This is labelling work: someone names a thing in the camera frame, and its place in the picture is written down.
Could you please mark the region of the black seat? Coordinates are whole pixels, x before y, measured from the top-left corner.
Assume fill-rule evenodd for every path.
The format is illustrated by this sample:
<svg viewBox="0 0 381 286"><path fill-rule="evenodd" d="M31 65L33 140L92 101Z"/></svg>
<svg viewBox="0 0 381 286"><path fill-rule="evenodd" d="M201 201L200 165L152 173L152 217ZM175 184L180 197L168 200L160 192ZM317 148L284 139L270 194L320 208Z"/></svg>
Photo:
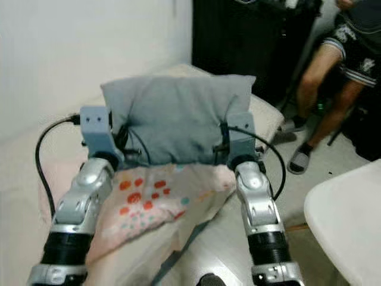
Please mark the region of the black seat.
<svg viewBox="0 0 381 286"><path fill-rule="evenodd" d="M350 139L355 153L365 160L381 158L381 88L360 92L337 134Z"/></svg>

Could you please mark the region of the pink dotted quilt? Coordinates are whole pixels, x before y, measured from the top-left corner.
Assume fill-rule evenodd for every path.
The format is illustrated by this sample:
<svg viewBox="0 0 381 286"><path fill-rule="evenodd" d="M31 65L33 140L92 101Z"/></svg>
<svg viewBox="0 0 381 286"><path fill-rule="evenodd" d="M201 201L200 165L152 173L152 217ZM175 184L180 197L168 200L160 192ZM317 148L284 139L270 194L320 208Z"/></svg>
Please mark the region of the pink dotted quilt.
<svg viewBox="0 0 381 286"><path fill-rule="evenodd" d="M234 172L223 164L164 164L116 172L87 259L95 261L167 223L207 222L235 187Z"/></svg>

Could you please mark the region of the white bed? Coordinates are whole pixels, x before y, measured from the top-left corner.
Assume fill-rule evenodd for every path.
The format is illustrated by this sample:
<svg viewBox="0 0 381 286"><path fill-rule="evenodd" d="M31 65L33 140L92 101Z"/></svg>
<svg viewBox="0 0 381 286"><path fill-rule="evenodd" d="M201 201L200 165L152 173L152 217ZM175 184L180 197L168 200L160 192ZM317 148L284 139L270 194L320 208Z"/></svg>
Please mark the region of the white bed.
<svg viewBox="0 0 381 286"><path fill-rule="evenodd" d="M31 268L40 262L50 229L50 214L35 165L35 145L42 130L31 130L0 147L1 265L3 286L27 283ZM84 161L79 128L66 123L47 134L40 151L47 179L65 191ZM194 284L196 278L179 278L172 267L214 217L234 212L231 230L244 241L239 203L215 196L193 208L189 218L165 223L120 246L95 262L86 283L92 286L149 286Z"/></svg>

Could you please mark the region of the grey slipper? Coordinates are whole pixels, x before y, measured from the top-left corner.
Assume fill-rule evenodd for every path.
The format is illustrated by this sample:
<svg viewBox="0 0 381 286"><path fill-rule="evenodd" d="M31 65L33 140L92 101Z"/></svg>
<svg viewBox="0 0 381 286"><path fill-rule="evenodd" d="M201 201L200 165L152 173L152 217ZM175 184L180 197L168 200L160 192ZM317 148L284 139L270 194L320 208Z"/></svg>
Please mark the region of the grey slipper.
<svg viewBox="0 0 381 286"><path fill-rule="evenodd" d="M294 175L301 175L307 171L313 147L305 142L294 152L288 164L288 171Z"/></svg>

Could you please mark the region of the grey pillow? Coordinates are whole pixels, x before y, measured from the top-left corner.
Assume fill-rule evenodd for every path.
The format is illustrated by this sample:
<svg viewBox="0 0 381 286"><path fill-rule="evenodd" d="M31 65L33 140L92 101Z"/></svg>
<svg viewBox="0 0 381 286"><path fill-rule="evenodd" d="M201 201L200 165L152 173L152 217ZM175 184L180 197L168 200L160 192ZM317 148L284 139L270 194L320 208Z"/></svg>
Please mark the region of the grey pillow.
<svg viewBox="0 0 381 286"><path fill-rule="evenodd" d="M249 111L253 76L139 76L101 87L113 118L113 133L129 128L126 148L153 164L215 164L220 123Z"/></svg>

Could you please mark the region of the seated person in shorts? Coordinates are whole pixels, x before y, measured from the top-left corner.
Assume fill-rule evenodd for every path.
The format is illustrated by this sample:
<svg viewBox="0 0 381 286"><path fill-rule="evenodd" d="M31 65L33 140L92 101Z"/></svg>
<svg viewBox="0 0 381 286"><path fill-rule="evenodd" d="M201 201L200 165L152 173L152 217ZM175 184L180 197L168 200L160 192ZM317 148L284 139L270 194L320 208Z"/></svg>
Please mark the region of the seated person in shorts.
<svg viewBox="0 0 381 286"><path fill-rule="evenodd" d="M298 90L295 128L307 122L316 103L318 88L335 65L348 81L322 118L318 128L300 152L310 153L345 118L364 88L373 88L381 80L381 0L336 0L340 12L335 29L324 38L303 73Z"/></svg>

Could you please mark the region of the black robot foot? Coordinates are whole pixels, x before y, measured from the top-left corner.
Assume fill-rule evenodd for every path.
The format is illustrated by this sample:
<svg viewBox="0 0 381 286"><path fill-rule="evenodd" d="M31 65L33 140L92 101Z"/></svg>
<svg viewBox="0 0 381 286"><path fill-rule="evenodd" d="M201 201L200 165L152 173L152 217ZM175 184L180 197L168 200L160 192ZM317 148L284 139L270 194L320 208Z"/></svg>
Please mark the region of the black robot foot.
<svg viewBox="0 0 381 286"><path fill-rule="evenodd" d="M213 273L207 273L199 278L196 286L226 286L223 279Z"/></svg>

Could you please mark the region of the white chair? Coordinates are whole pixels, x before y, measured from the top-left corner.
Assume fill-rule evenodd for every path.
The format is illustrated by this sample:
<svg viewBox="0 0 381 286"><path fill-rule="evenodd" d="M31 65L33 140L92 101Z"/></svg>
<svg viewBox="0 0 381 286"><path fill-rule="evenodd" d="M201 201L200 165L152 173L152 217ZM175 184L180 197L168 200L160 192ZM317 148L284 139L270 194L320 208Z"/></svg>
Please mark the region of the white chair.
<svg viewBox="0 0 381 286"><path fill-rule="evenodd" d="M353 286L381 286L381 160L326 180L303 204L308 227Z"/></svg>

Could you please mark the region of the black cabinet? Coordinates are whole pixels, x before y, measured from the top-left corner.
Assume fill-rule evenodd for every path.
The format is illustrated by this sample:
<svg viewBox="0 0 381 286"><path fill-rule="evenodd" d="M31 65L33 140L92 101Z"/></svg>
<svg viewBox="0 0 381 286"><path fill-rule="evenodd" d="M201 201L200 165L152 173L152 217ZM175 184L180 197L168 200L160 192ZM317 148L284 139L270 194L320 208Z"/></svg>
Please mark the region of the black cabinet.
<svg viewBox="0 0 381 286"><path fill-rule="evenodd" d="M192 3L192 65L255 76L251 92L270 104L286 98L323 0Z"/></svg>

